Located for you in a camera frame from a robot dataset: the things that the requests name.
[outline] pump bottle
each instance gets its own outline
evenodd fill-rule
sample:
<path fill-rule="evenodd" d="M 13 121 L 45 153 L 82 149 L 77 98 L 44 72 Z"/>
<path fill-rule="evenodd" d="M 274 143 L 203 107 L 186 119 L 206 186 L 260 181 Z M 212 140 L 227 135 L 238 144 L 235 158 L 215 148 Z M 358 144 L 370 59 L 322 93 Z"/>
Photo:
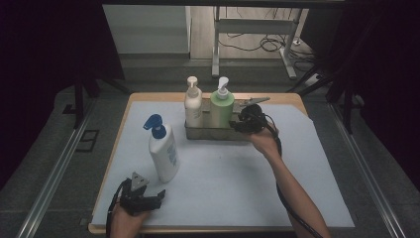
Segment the pump bottle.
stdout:
<path fill-rule="evenodd" d="M 235 97 L 226 88 L 229 78 L 220 77 L 218 90 L 210 96 L 210 127 L 230 128 L 229 121 L 232 118 Z"/>
<path fill-rule="evenodd" d="M 160 115 L 154 114 L 143 128 L 146 130 L 152 128 L 149 151 L 154 160 L 158 178 L 161 182 L 169 182 L 175 177 L 179 169 L 179 159 L 172 127 L 169 124 L 162 125 Z"/>
<path fill-rule="evenodd" d="M 185 93 L 185 126 L 203 127 L 203 115 L 201 111 L 202 92 L 197 87 L 198 79 L 195 76 L 187 78 L 188 90 Z"/>

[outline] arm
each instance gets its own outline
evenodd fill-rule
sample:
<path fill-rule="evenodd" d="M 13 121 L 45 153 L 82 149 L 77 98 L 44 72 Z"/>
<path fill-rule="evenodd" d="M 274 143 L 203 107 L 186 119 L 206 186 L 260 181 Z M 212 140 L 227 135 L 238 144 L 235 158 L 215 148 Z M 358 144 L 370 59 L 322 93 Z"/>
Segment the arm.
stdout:
<path fill-rule="evenodd" d="M 131 216 L 116 203 L 112 212 L 111 238 L 134 238 L 142 228 L 143 222 L 150 216 L 149 211 Z"/>
<path fill-rule="evenodd" d="M 277 144 L 268 129 L 264 129 L 257 134 L 246 135 L 246 137 L 253 142 L 256 149 L 268 160 L 276 182 L 290 207 L 324 238 L 330 237 L 324 218 L 312 199 L 283 162 L 277 150 Z M 313 237 L 290 214 L 289 218 L 299 238 Z"/>

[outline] hand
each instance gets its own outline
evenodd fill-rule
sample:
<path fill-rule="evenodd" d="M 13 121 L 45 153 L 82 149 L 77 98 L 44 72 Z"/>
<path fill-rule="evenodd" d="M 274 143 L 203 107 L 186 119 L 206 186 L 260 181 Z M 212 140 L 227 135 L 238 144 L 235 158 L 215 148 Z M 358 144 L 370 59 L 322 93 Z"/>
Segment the hand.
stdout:
<path fill-rule="evenodd" d="M 144 211 L 131 216 L 117 202 L 112 211 L 111 238 L 134 238 L 142 228 L 143 222 L 150 215 L 150 211 Z"/>
<path fill-rule="evenodd" d="M 271 123 L 268 123 L 268 125 L 274 129 L 274 125 Z M 261 152 L 267 159 L 279 156 L 277 144 L 274 141 L 271 132 L 264 128 L 262 131 L 255 133 L 255 134 L 244 134 L 245 138 L 250 140 L 254 147 Z"/>

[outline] white cabinet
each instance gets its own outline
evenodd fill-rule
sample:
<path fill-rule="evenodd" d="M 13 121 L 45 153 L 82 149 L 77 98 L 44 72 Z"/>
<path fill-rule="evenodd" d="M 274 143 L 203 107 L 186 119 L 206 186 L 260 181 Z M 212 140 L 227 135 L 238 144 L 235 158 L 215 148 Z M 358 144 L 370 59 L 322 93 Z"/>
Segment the white cabinet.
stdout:
<path fill-rule="evenodd" d="M 103 5 L 119 54 L 187 54 L 188 6 Z"/>

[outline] white lotion bottle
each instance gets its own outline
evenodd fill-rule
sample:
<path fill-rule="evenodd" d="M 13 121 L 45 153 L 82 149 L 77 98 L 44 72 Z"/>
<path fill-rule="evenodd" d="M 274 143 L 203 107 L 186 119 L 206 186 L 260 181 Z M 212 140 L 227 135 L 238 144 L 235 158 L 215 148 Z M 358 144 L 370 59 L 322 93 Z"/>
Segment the white lotion bottle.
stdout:
<path fill-rule="evenodd" d="M 172 127 L 169 124 L 162 125 L 160 115 L 154 114 L 143 128 L 146 130 L 152 128 L 149 151 L 154 160 L 159 180 L 161 182 L 171 181 L 179 169 L 179 158 Z"/>
<path fill-rule="evenodd" d="M 188 90 L 185 93 L 185 125 L 187 127 L 203 127 L 202 91 L 197 87 L 198 79 L 190 76 L 187 79 Z"/>

